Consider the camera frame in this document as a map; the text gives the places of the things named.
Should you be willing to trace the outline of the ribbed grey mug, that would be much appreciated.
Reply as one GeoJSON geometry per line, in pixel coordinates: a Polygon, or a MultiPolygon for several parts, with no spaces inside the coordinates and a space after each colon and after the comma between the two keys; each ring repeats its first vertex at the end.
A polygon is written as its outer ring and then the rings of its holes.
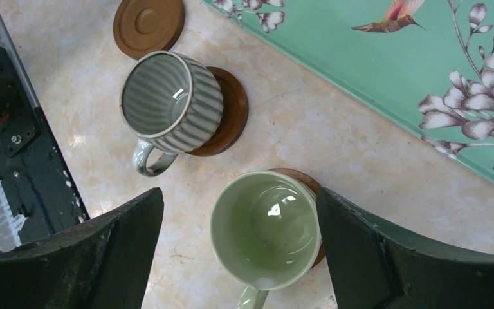
{"type": "Polygon", "coordinates": [[[133,167],[146,177],[162,174],[215,135],[223,109],[221,87],[200,62],[163,50],[143,56],[120,94],[123,121],[138,139],[133,167]]]}

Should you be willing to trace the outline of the light green mug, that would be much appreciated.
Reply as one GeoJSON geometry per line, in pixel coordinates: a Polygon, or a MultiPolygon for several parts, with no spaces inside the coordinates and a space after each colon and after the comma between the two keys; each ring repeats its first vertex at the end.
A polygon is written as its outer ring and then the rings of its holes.
{"type": "Polygon", "coordinates": [[[238,308],[262,308],[268,293],[316,265],[322,236],[316,191],[276,170],[250,171],[219,194],[210,217],[216,258],[245,288],[238,308]]]}

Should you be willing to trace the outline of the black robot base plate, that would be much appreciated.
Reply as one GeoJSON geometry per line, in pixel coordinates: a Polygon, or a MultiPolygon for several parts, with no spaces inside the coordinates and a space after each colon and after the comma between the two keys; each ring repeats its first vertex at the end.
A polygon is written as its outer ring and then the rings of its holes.
{"type": "Polygon", "coordinates": [[[90,219],[46,116],[32,107],[7,51],[0,80],[0,187],[21,243],[47,238],[90,219]]]}

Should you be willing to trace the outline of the dark brown wooden coaster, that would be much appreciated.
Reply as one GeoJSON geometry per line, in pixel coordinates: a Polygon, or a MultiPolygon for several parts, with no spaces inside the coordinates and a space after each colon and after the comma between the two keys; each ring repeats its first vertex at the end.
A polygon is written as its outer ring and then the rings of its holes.
{"type": "Polygon", "coordinates": [[[171,49],[185,23],[181,0],[123,0],[115,13],[113,37],[121,52],[132,59],[171,49]]]}
{"type": "MultiPolygon", "coordinates": [[[[277,168],[272,168],[270,171],[275,171],[276,173],[280,173],[289,177],[292,177],[296,179],[297,181],[302,182],[304,185],[309,187],[315,194],[322,188],[322,186],[312,177],[307,175],[306,173],[303,173],[301,171],[295,170],[295,169],[290,169],[290,168],[284,168],[284,167],[277,167],[277,168]]],[[[318,255],[311,266],[311,268],[316,267],[323,259],[325,258],[325,246],[324,243],[321,242],[318,255]]]]}
{"type": "Polygon", "coordinates": [[[240,81],[230,72],[209,66],[223,94],[223,116],[213,137],[201,147],[188,152],[189,155],[207,157],[218,155],[239,139],[248,121],[248,97],[240,81]]]}

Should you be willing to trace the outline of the green floral serving tray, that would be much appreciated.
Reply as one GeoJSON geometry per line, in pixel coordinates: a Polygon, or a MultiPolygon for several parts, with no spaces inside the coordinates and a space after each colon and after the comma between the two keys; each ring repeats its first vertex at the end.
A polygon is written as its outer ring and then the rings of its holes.
{"type": "Polygon", "coordinates": [[[494,1],[206,5],[494,184],[494,1]]]}

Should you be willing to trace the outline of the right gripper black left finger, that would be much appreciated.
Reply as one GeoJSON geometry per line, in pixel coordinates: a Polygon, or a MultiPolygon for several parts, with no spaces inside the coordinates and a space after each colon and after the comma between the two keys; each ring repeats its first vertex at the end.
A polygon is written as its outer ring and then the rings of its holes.
{"type": "Polygon", "coordinates": [[[0,308],[140,308],[163,222],[152,188],[50,237],[0,252],[0,308]]]}

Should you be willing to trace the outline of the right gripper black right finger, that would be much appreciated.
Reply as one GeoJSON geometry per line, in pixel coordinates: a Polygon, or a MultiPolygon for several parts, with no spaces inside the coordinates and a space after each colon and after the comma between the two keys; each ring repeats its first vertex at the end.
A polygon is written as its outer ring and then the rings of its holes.
{"type": "Polygon", "coordinates": [[[420,235],[328,188],[316,210],[339,308],[494,308],[494,254],[420,235]]]}

